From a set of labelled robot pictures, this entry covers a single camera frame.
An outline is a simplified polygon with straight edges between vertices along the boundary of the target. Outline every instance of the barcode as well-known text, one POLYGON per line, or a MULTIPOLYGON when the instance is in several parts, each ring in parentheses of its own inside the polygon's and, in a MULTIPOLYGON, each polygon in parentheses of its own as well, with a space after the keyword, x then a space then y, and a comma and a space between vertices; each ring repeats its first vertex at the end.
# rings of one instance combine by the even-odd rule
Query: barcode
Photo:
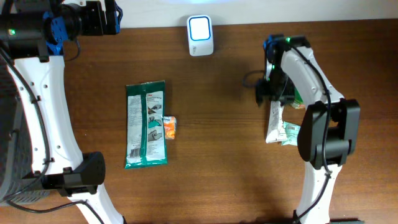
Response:
POLYGON ((131 149, 130 158, 139 157, 139 150, 140 149, 131 149))

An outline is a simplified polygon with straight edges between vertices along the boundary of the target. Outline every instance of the brown tabletop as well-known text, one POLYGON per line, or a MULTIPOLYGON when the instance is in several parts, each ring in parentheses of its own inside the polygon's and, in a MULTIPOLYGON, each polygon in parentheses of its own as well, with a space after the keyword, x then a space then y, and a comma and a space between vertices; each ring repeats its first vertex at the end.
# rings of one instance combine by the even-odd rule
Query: brown tabletop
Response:
MULTIPOLYGON (((304 34, 329 81, 361 105, 356 152, 336 181, 332 218, 398 221, 398 20, 214 26, 215 52, 188 53, 185 27, 82 37, 66 62, 65 91, 82 152, 100 151, 105 186, 128 223, 238 223, 292 216, 302 194, 297 147, 266 144, 269 103, 241 79, 264 68, 269 34, 304 34), (124 170, 126 89, 166 80, 165 113, 178 119, 169 164, 124 170)), ((75 46, 68 44, 67 56, 75 46)), ((304 110, 286 107, 301 124, 304 110)), ((53 192, 30 207, 67 203, 53 192)), ((76 207, 43 215, 0 208, 1 223, 86 223, 76 207)))

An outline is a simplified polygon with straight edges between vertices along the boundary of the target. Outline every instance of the white backdrop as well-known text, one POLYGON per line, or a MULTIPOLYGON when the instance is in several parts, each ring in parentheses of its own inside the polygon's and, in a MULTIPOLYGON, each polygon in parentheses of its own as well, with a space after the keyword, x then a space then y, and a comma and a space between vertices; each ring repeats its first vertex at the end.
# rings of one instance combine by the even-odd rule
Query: white backdrop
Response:
POLYGON ((123 27, 185 26, 207 14, 213 25, 398 18, 398 0, 117 0, 123 27))

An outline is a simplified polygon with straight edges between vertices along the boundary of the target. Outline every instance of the orange snack wrapper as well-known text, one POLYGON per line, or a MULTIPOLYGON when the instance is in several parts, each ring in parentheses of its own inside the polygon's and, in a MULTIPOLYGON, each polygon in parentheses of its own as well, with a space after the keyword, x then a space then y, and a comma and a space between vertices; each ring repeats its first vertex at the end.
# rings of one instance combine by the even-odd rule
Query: orange snack wrapper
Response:
POLYGON ((163 118, 164 133, 166 139, 175 139, 175 131, 177 129, 177 120, 173 116, 165 116, 163 118))

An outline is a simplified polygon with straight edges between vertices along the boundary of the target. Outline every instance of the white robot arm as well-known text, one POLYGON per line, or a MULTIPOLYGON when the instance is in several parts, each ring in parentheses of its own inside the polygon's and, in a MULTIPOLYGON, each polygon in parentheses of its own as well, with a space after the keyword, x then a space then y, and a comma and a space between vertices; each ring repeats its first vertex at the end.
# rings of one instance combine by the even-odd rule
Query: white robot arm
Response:
MULTIPOLYGON (((82 154, 76 143, 62 56, 64 40, 119 33, 121 9, 114 0, 16 1, 14 6, 18 14, 0 16, 0 51, 19 90, 32 142, 33 173, 26 179, 41 182, 25 190, 58 190, 75 202, 89 223, 125 223, 103 183, 104 157, 100 152, 82 154)), ((19 206, 12 199, 10 194, 2 200, 19 206)))
POLYGON ((264 50, 266 74, 256 87, 257 103, 262 103, 264 96, 290 103, 296 87, 307 109, 297 139, 305 161, 305 178, 302 198, 294 212, 295 222, 329 223, 335 180, 347 156, 355 149, 358 102, 345 100, 330 84, 305 37, 271 35, 264 42, 264 50), (338 122, 337 127, 328 127, 328 116, 338 122))

